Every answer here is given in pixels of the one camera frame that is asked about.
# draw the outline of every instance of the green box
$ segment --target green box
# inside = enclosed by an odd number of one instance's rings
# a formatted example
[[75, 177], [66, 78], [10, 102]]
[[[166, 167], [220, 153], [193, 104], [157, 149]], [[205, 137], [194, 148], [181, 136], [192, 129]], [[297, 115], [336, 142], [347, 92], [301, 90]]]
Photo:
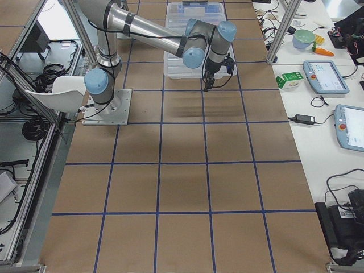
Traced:
[[281, 89], [292, 88], [299, 86], [303, 81], [303, 76], [300, 72], [285, 73], [276, 78], [278, 87]]

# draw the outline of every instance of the plastic bin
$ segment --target plastic bin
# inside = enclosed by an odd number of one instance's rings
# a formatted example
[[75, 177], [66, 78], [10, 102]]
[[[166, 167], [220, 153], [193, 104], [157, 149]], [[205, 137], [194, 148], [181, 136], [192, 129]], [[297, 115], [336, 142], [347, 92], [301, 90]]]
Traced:
[[[187, 22], [190, 18], [218, 25], [225, 21], [225, 11], [222, 3], [169, 3], [167, 6], [166, 27], [180, 34], [185, 33]], [[230, 56], [234, 59], [232, 47]], [[201, 78], [202, 65], [198, 68], [187, 68], [181, 58], [164, 52], [164, 75], [169, 78]], [[215, 78], [230, 76], [226, 67], [221, 67]]]

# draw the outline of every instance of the blue bowl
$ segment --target blue bowl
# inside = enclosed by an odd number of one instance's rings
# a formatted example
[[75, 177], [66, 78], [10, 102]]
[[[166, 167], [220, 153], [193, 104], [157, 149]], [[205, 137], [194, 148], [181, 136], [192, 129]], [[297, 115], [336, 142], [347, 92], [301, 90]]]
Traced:
[[309, 30], [297, 30], [293, 35], [295, 48], [306, 48], [315, 40], [315, 35]]

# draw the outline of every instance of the yellow object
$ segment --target yellow object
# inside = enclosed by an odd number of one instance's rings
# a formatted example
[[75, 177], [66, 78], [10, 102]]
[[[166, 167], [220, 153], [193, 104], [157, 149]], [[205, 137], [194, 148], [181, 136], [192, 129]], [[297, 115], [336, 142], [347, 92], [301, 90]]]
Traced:
[[321, 37], [320, 35], [316, 35], [315, 34], [315, 42], [318, 44], [318, 45], [322, 45], [325, 41], [325, 38], [324, 37]]

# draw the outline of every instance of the metal base plate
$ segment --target metal base plate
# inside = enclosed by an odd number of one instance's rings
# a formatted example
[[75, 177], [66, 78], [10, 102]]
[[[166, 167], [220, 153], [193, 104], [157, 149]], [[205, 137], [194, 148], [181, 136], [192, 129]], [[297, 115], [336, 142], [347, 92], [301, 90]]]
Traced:
[[[121, 105], [116, 113], [112, 115], [101, 116], [96, 114], [94, 107], [86, 108], [84, 116], [94, 116], [84, 119], [82, 124], [85, 126], [127, 125], [132, 92], [133, 91], [131, 89], [121, 89], [115, 91], [115, 96], [121, 99]], [[91, 96], [89, 97], [88, 104], [93, 104], [93, 99]]]

